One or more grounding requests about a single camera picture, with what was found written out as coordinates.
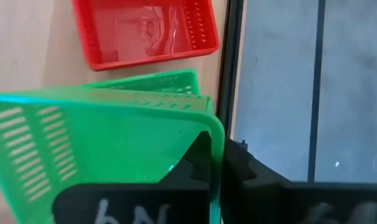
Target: black frame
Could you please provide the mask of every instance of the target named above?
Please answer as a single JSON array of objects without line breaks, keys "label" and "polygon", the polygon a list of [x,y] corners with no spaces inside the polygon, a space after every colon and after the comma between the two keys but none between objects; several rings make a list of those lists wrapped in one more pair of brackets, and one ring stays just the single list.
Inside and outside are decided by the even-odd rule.
[{"label": "black frame", "polygon": [[[221,56],[220,84],[218,92],[217,116],[225,127],[226,138],[230,137],[231,120],[236,87],[238,57],[240,54],[241,23],[244,0],[228,0],[226,10],[226,26]],[[317,16],[317,33],[315,43],[314,80],[312,96],[312,117],[309,142],[309,165],[307,181],[315,181],[315,162],[317,154],[317,130],[319,128],[319,106],[321,67],[323,51],[323,31],[325,18],[325,0],[319,0]]]}]

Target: wooden table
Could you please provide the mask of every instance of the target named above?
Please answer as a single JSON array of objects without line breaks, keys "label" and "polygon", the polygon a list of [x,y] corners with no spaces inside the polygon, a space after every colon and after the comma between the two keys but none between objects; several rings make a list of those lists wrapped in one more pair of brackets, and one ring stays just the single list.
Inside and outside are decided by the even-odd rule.
[{"label": "wooden table", "polygon": [[[226,3],[227,0],[213,1],[221,43]],[[0,1],[0,91],[79,85],[178,68],[196,68],[202,93],[210,95],[216,102],[220,57],[221,50],[204,57],[93,72],[83,58],[70,0]],[[0,223],[14,223],[1,193]]]}]

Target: red plastic basket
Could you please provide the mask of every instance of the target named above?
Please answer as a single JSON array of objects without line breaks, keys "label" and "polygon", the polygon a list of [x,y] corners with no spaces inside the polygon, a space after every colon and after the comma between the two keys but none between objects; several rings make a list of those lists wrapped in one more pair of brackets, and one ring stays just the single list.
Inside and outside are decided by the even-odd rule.
[{"label": "red plastic basket", "polygon": [[107,70],[219,48],[211,0],[72,0],[86,60]]}]

